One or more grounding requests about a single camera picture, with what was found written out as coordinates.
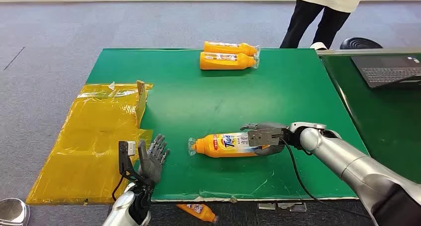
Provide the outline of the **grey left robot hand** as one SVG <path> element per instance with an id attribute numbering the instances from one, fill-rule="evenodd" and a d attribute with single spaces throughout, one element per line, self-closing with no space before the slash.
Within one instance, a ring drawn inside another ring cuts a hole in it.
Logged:
<path id="1" fill-rule="evenodd" d="M 170 149 L 166 145 L 167 142 L 163 134 L 158 134 L 148 149 L 146 149 L 144 139 L 139 141 L 140 166 L 138 174 L 152 180 L 155 184 L 161 181 L 163 164 L 170 153 Z"/>

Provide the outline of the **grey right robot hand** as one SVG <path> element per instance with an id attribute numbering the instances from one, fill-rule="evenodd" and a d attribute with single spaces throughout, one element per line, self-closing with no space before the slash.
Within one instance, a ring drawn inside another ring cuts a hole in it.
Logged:
<path id="1" fill-rule="evenodd" d="M 285 143 L 281 140 L 284 138 L 283 131 L 287 128 L 286 125 L 281 123 L 246 123 L 240 127 L 240 130 L 248 130 L 248 132 L 252 130 L 272 130 L 272 129 L 282 129 L 279 131 L 279 134 L 273 134 L 272 138 L 276 140 L 275 145 L 269 145 L 268 147 L 261 147 L 254 150 L 254 154 L 257 156 L 269 156 L 280 153 L 285 148 Z"/>

